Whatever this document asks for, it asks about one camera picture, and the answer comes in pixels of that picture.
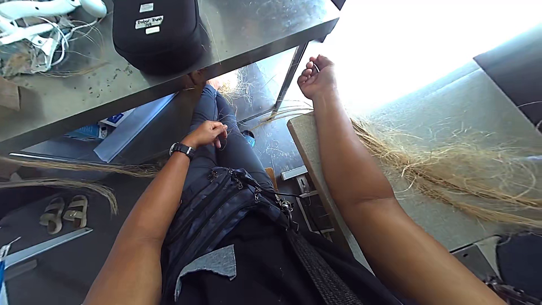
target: leg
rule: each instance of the leg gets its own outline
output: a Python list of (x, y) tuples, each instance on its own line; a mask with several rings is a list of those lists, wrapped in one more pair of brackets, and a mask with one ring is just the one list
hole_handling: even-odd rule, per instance
[[(192, 115), (190, 132), (193, 132), (206, 120), (217, 120), (216, 93), (216, 90), (210, 85), (203, 88), (202, 95)], [(208, 174), (209, 170), (215, 167), (216, 164), (216, 149), (213, 145), (198, 148), (194, 158), (190, 161), (183, 189), (190, 186), (195, 179)]]
[(219, 166), (244, 168), (263, 188), (273, 190), (273, 183), (264, 170), (260, 159), (237, 127), (237, 119), (230, 105), (220, 93), (216, 95), (218, 120), (228, 126), (228, 138), (217, 149)]

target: watch strap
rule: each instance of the watch strap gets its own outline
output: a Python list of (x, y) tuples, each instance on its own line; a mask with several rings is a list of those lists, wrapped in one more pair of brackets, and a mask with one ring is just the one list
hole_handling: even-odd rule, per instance
[(183, 143), (174, 143), (170, 148), (170, 156), (175, 152), (179, 151), (184, 153), (190, 160), (194, 157), (196, 150), (190, 146), (184, 145)]

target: table leg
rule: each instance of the table leg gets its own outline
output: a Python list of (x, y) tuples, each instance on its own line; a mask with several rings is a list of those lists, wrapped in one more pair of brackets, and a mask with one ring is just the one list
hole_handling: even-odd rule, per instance
[(299, 63), (301, 62), (301, 58), (303, 57), (303, 54), (305, 53), (305, 50), (307, 49), (308, 43), (309, 42), (307, 41), (306, 43), (296, 47), (294, 56), (292, 57), (292, 62), (290, 63), (288, 72), (286, 72), (286, 77), (284, 78), (284, 82), (282, 83), (282, 87), (280, 88), (280, 91), (279, 91), (279, 96), (277, 97), (273, 108), (262, 111), (260, 113), (257, 113), (255, 115), (252, 115), (246, 119), (243, 119), (237, 122), (239, 126), (245, 125), (246, 122), (254, 118), (257, 118), (261, 115), (264, 115), (268, 113), (269, 111), (272, 112), (271, 114), (272, 116), (278, 112), (280, 105), (282, 104), (282, 101), (284, 100), (284, 96), (286, 95), (286, 91), (288, 91), (288, 88), (290, 87), (290, 84), (292, 83), (292, 80), (294, 79), (295, 71), (298, 69)]

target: hand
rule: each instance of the hand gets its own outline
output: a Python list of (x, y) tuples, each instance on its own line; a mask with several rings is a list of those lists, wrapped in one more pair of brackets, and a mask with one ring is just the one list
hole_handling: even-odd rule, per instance
[(226, 129), (228, 129), (227, 125), (206, 120), (196, 130), (184, 137), (181, 143), (194, 149), (211, 143), (216, 148), (220, 148), (221, 145), (218, 137), (227, 138), (228, 133)]
[[(317, 72), (314, 65), (320, 69), (320, 72)], [(334, 66), (335, 64), (323, 55), (310, 58), (307, 68), (298, 78), (299, 88), (306, 98), (314, 99), (320, 94), (336, 93), (337, 81)]]

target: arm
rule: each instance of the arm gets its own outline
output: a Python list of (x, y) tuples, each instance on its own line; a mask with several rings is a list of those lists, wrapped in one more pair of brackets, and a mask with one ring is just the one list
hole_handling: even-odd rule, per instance
[(420, 305), (506, 304), (403, 211), (354, 133), (333, 73), (333, 63), (319, 55), (298, 84), (314, 102), (326, 183), (375, 274)]
[[(207, 121), (182, 141), (192, 148), (226, 137), (226, 125)], [(124, 221), (84, 304), (158, 304), (162, 294), (160, 250), (179, 207), (189, 158), (174, 152)]]

